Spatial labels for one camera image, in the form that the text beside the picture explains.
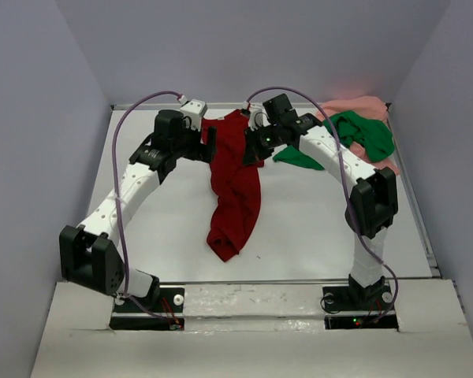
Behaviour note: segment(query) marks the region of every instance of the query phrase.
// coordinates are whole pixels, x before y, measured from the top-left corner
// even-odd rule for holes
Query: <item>black mounting bracket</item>
[[[382,228],[393,224],[397,214],[396,174],[391,168],[375,169],[375,174],[367,179],[360,179],[350,194],[350,201],[359,224],[361,235],[373,239]],[[345,220],[355,231],[348,210]]]
[[[383,276],[373,285],[362,287],[349,275],[348,286],[325,286],[322,293],[321,307],[328,314],[376,310],[378,306],[385,310],[392,298]]]
[[[175,303],[175,297],[181,295],[185,297],[185,289],[177,286],[162,286],[161,295],[153,306],[145,302],[143,298],[136,300],[152,313],[160,314],[159,317],[151,317],[137,307],[129,299],[123,302],[114,302],[112,317],[109,327],[113,330],[133,330],[133,331],[179,331],[184,329],[184,303]]]
[[[279,146],[299,148],[300,136],[306,135],[314,126],[322,125],[322,122],[312,114],[307,113],[298,117],[286,94],[265,101],[263,107],[270,125],[245,130],[244,165],[255,164],[257,161],[269,158]],[[249,117],[249,112],[245,110],[242,114]]]
[[[59,243],[63,278],[104,295],[116,292],[125,267],[107,235],[95,236],[82,228],[65,226]]]
[[[215,156],[216,128],[208,128],[207,143],[201,143],[200,130],[193,130],[190,120],[178,110],[160,110],[155,129],[129,158],[130,164],[148,165],[158,172],[159,182],[175,169],[177,160],[212,162]]]

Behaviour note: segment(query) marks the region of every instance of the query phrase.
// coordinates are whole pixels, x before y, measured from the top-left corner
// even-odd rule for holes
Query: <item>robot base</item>
[[[321,306],[328,314],[370,311],[378,307],[385,311],[393,297],[385,277],[369,287],[361,287],[349,276],[348,286],[323,287],[322,293]]]
[[[184,287],[165,286],[161,287],[159,298],[153,306],[145,298],[136,299],[152,313],[158,314],[158,317],[144,313],[129,299],[123,302],[116,300],[109,327],[114,331],[182,331],[184,296]],[[172,313],[166,313],[165,301]]]

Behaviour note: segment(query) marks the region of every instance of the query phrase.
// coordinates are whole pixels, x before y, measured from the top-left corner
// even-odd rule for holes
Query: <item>red cloth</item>
[[[210,183],[218,196],[218,207],[212,215],[207,243],[226,262],[240,253],[254,229],[261,208],[261,186],[258,165],[242,165],[248,118],[237,109],[224,119],[203,120],[204,142],[210,126],[217,128]]]

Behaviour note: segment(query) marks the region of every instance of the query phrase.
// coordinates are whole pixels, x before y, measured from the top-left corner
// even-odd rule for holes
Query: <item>garment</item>
[[[217,128],[216,154],[210,163],[210,184],[218,196],[207,243],[224,261],[240,253],[254,229],[261,208],[258,165],[243,166],[244,130],[248,118],[235,110],[219,120],[203,120],[203,141],[207,128]]]
[[[380,98],[374,96],[362,96],[350,100],[332,100],[323,103],[322,108],[329,117],[352,110],[368,120],[387,122],[387,106]],[[324,120],[324,116],[319,112],[315,116],[319,120]]]
[[[391,168],[394,171],[394,174],[396,174],[396,176],[400,175],[400,169],[397,168],[397,166],[391,161],[391,159],[386,157],[382,161],[370,161],[370,158],[368,157],[368,154],[364,147],[357,142],[354,142],[350,145],[350,151],[359,159],[365,161],[366,163],[372,164],[377,169],[382,169],[384,167]]]
[[[341,144],[352,147],[352,144],[356,142],[359,146],[363,146],[369,162],[383,161],[394,152],[393,135],[382,121],[368,120],[351,110],[331,116],[330,119],[337,129]],[[323,124],[332,133],[326,120]],[[353,148],[361,155],[357,146]],[[285,161],[304,168],[322,169],[322,166],[314,159],[302,155],[294,147],[289,146],[276,154],[274,160]]]

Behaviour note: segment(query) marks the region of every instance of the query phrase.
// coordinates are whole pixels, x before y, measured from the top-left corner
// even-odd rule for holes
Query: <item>green cloth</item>
[[[387,158],[394,152],[393,134],[381,120],[368,120],[348,110],[330,117],[337,129],[340,142],[349,148],[353,142],[359,143],[366,150],[370,161],[377,162]],[[322,124],[332,135],[331,128],[324,120]],[[314,159],[288,146],[274,156],[274,161],[283,161],[302,168],[324,168]]]

